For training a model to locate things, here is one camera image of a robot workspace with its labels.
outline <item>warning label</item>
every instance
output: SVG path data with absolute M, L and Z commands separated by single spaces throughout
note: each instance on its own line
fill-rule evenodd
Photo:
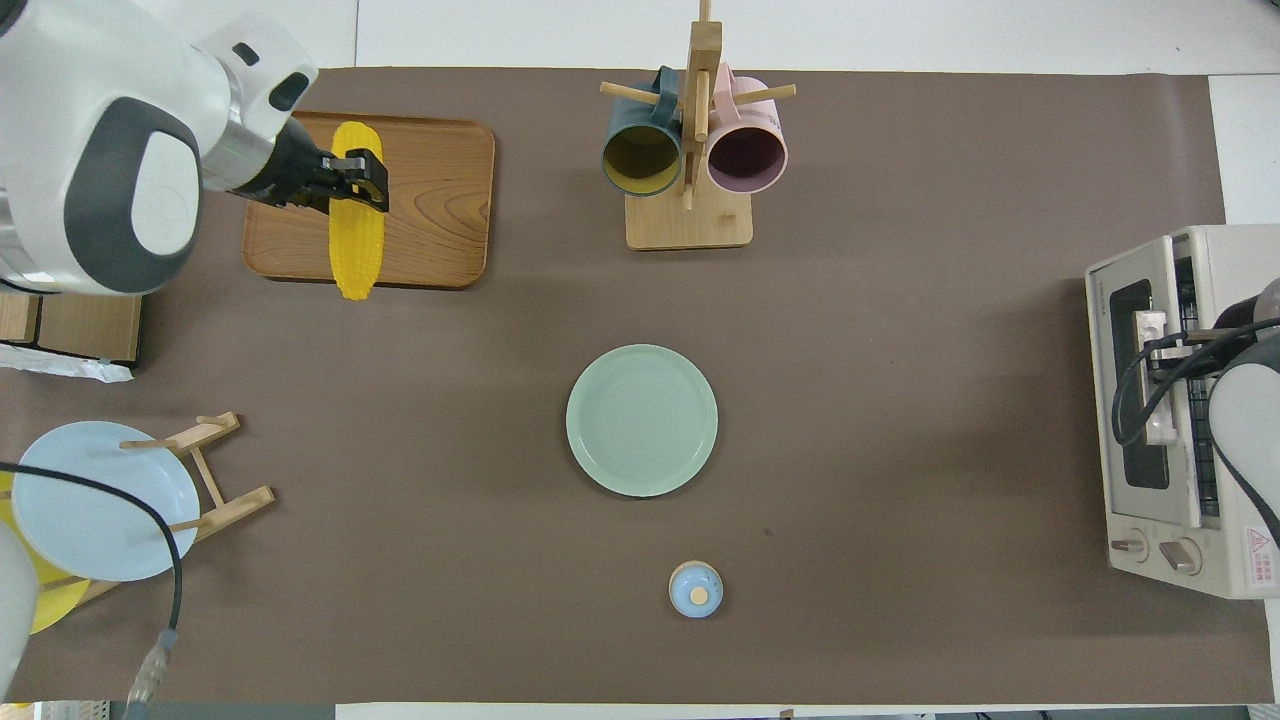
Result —
M 1275 561 L 1276 543 L 1271 541 L 1266 527 L 1245 528 L 1245 542 L 1249 546 L 1249 587 L 1271 588 L 1275 587 Z

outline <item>mug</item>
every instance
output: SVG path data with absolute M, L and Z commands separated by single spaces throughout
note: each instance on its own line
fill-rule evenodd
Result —
M 735 77 L 727 63 L 721 63 L 716 73 L 716 109 L 707 123 L 707 170 L 712 182 L 728 192 L 760 192 L 778 182 L 787 168 L 778 104 L 733 104 L 735 95 L 765 87 L 755 78 Z
M 614 187 L 645 197 L 671 187 L 684 164 L 676 70 L 663 65 L 652 85 L 636 87 L 658 94 L 658 104 L 613 100 L 600 165 Z

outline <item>light blue plate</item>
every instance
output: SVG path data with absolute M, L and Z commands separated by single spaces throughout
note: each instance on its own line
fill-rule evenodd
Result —
M 127 439 L 152 438 L 118 423 L 72 423 L 31 443 L 22 461 L 123 489 L 170 525 L 198 518 L 200 497 L 182 461 L 163 447 L 120 450 Z M 151 518 L 104 492 L 19 473 L 13 479 L 13 510 L 31 547 L 73 575 L 141 580 L 172 566 Z M 186 555 L 196 530 L 174 533 L 173 539 L 178 555 Z

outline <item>dark teal mug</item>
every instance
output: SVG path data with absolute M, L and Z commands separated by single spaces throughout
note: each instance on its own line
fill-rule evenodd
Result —
M 663 65 L 653 83 L 636 86 L 658 95 L 658 104 L 617 97 L 609 113 L 600 165 L 614 187 L 644 197 L 676 182 L 684 164 L 676 70 Z

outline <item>green plate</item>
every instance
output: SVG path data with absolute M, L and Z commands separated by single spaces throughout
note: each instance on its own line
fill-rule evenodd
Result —
M 687 483 L 716 445 L 716 395 L 698 368 L 657 345 L 611 350 L 582 370 L 564 427 L 577 464 L 620 495 Z

